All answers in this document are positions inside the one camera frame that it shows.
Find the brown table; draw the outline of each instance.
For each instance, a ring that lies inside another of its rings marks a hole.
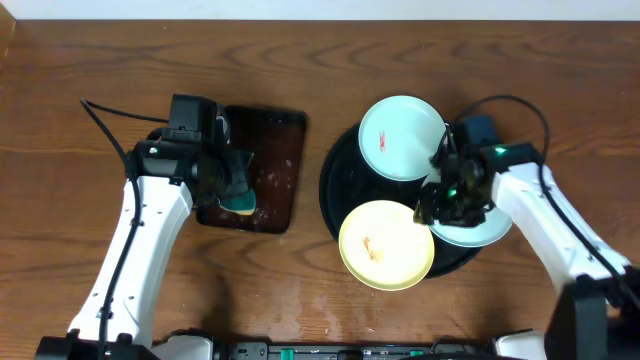
[[[0,357],[32,358],[41,336],[65,334],[115,229],[123,168],[80,97],[158,117],[173,93],[309,115],[289,231],[190,218],[155,338],[192,326],[222,339],[385,343],[544,329],[555,293],[515,228],[445,277],[389,293],[360,284],[322,220],[320,169],[386,96],[418,96],[450,118],[517,94],[550,119],[550,166],[566,195],[638,262],[639,34],[638,23],[19,21],[0,83]],[[525,109],[486,111],[506,140],[540,144]],[[154,127],[104,118],[125,148]]]

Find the yellow plate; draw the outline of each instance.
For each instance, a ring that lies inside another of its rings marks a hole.
[[[386,291],[422,280],[433,264],[433,236],[413,222],[413,210],[393,201],[372,201],[353,210],[340,227],[340,256],[363,283]]]

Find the white background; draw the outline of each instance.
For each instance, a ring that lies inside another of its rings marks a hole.
[[[16,19],[640,20],[640,0],[0,0]]]

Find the sponge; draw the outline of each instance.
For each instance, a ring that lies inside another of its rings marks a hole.
[[[238,197],[220,200],[220,207],[238,215],[251,215],[256,211],[256,193],[253,189]]]

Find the round tray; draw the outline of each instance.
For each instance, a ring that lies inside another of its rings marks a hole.
[[[422,179],[397,182],[378,175],[364,161],[358,147],[359,124],[333,146],[320,173],[320,209],[329,232],[337,241],[342,222],[356,207],[374,200],[390,200],[414,209]],[[435,258],[426,279],[459,269],[482,248],[451,245],[433,234]]]

